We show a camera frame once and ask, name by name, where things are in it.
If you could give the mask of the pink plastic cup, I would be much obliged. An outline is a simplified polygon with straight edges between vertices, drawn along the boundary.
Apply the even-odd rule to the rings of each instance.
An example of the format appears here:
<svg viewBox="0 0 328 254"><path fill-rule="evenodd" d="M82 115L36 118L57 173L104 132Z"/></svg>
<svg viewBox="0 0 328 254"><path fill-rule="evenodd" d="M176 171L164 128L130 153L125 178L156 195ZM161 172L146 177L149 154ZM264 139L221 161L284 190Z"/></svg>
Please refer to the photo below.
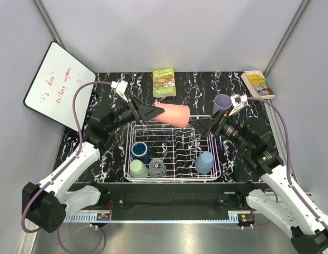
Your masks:
<svg viewBox="0 0 328 254"><path fill-rule="evenodd" d="M164 109L164 113L153 118L153 120L177 128L185 128L188 125L190 119L190 108L188 106L165 103L154 103L153 106Z"/></svg>

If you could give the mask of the lilac plastic cup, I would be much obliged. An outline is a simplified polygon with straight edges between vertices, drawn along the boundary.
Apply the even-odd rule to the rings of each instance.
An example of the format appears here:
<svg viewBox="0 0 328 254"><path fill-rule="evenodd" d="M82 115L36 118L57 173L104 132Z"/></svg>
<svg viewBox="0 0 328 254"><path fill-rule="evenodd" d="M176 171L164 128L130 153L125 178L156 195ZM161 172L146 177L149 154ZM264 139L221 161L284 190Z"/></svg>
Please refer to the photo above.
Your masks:
<svg viewBox="0 0 328 254"><path fill-rule="evenodd" d="M225 111L232 107L231 98L226 94L219 94L214 99L214 106L212 113L215 114L219 110Z"/></svg>

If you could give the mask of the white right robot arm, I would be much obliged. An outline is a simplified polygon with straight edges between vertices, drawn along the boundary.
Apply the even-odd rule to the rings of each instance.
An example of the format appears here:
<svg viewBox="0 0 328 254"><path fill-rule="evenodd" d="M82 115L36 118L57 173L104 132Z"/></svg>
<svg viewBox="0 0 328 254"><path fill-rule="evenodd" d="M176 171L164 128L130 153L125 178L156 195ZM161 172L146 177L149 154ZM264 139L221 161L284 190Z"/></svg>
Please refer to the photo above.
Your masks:
<svg viewBox="0 0 328 254"><path fill-rule="evenodd" d="M239 209L262 213L289 238L298 253L322 253L328 248L328 216L323 213L287 172L278 151L267 142L271 131L261 119L236 122L228 112L191 121L204 137L223 136L244 152L249 169L281 198L282 204L267 197L252 182L245 183L235 196Z"/></svg>

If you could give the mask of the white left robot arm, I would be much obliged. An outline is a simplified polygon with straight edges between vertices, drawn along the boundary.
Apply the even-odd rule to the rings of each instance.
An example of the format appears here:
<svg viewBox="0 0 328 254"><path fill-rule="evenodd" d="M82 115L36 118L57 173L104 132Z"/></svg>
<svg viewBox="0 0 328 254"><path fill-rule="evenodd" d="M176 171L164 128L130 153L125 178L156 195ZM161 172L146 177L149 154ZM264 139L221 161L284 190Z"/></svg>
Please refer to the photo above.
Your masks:
<svg viewBox="0 0 328 254"><path fill-rule="evenodd" d="M92 112L85 134L79 135L77 149L49 176L38 184L27 183L22 190L21 226L29 220L52 233L65 217L92 206L98 210L109 204L109 190L91 182L69 193L75 180L106 152L116 129L133 121L146 123L164 113L161 107L148 105L136 97L128 98L118 109Z"/></svg>

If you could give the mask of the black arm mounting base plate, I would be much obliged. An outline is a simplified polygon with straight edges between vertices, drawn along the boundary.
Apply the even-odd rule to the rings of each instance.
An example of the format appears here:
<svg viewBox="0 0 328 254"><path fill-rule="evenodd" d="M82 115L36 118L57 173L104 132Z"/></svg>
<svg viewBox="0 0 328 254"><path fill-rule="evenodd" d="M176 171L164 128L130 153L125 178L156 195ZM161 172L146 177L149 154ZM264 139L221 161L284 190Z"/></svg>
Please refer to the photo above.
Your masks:
<svg viewBox="0 0 328 254"><path fill-rule="evenodd" d="M113 201L114 221L204 221L228 219L228 211L247 210L240 203L225 205L228 194L247 183L104 183Z"/></svg>

